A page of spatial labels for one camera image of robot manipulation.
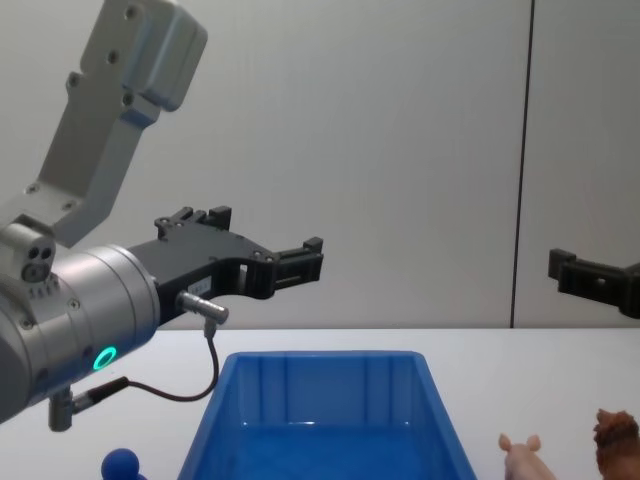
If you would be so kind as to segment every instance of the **white tabletop surface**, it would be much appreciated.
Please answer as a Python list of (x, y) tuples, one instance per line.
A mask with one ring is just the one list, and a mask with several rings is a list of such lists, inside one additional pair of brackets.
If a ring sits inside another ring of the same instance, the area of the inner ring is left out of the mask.
[[(559, 480), (596, 480), (592, 429), (598, 408), (640, 415), (640, 330), (222, 331), (221, 358), (263, 350), (413, 350), (429, 363), (479, 479), (504, 478), (498, 434), (539, 433)], [(181, 394), (207, 385), (200, 332), (160, 332), (145, 347), (74, 386), (79, 393), (127, 375)], [(0, 478), (98, 479), (105, 454), (127, 447), (149, 480), (175, 479), (208, 400), (176, 404), (126, 390), (47, 428), (46, 403), (0, 425)]]

